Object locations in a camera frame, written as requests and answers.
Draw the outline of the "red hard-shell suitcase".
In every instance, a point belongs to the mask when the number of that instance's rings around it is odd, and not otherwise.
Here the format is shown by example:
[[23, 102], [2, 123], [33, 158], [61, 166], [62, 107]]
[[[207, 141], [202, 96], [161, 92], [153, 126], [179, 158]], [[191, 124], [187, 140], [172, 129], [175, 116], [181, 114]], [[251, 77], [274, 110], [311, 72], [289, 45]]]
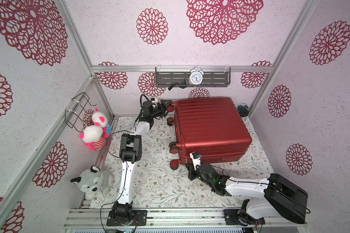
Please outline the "red hard-shell suitcase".
[[176, 140], [169, 151], [179, 158], [170, 162], [171, 169], [191, 164], [193, 152], [212, 164], [239, 161], [248, 151], [252, 137], [231, 98], [180, 100], [172, 106], [167, 124], [175, 126]]

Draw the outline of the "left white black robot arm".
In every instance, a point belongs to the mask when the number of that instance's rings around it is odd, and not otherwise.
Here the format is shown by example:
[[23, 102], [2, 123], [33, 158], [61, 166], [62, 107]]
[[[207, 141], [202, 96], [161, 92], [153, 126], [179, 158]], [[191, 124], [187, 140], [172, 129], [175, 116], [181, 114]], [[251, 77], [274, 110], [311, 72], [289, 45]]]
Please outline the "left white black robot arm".
[[141, 110], [134, 123], [134, 131], [122, 134], [119, 158], [122, 161], [122, 178], [118, 198], [111, 203], [107, 226], [130, 225], [134, 219], [134, 173], [137, 162], [141, 160], [142, 136], [153, 127], [154, 120], [166, 117], [174, 110], [171, 100], [147, 100], [140, 102]]

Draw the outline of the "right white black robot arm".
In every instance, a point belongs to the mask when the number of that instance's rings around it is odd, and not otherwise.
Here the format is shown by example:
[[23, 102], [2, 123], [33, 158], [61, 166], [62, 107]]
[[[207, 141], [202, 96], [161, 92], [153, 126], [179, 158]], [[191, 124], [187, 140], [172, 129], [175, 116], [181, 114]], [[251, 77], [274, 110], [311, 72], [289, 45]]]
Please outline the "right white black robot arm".
[[249, 180], [220, 175], [208, 163], [186, 164], [186, 168], [189, 180], [199, 179], [219, 196], [247, 197], [238, 210], [225, 212], [228, 223], [263, 225], [266, 217], [281, 216], [290, 222], [304, 224], [310, 213], [308, 193], [277, 173], [265, 179]]

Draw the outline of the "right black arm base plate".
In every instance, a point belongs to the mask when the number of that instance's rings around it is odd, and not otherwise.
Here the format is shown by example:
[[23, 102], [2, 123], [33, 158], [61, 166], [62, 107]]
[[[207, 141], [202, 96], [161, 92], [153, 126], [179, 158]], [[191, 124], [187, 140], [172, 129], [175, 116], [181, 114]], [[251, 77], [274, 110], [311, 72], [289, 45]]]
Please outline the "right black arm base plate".
[[249, 226], [249, 225], [264, 225], [264, 218], [255, 219], [247, 214], [245, 209], [225, 209], [223, 210], [226, 225], [240, 225], [240, 226]]

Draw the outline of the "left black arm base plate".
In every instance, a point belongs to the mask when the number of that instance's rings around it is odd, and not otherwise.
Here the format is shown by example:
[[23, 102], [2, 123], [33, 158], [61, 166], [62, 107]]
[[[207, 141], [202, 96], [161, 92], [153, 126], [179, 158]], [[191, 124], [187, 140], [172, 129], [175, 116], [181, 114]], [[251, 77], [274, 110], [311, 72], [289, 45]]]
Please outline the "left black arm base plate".
[[145, 226], [147, 221], [147, 210], [111, 210], [108, 215], [107, 226]]

